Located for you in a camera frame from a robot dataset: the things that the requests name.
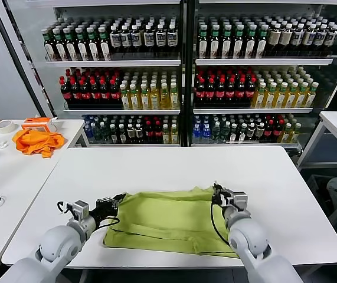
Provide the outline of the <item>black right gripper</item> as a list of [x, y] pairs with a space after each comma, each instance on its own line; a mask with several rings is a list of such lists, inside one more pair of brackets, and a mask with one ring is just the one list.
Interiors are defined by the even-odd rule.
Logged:
[[221, 208], [229, 207], [232, 205], [232, 193], [230, 190], [225, 189], [217, 182], [213, 183], [214, 192], [212, 194], [211, 203], [218, 205]]

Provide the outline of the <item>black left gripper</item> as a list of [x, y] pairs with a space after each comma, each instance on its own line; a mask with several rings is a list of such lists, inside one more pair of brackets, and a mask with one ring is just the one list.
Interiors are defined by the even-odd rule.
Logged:
[[101, 222], [106, 219], [117, 219], [118, 207], [126, 195], [127, 193], [121, 193], [113, 198], [96, 200], [96, 207], [89, 212], [89, 215], [94, 219], [96, 226], [100, 226]]

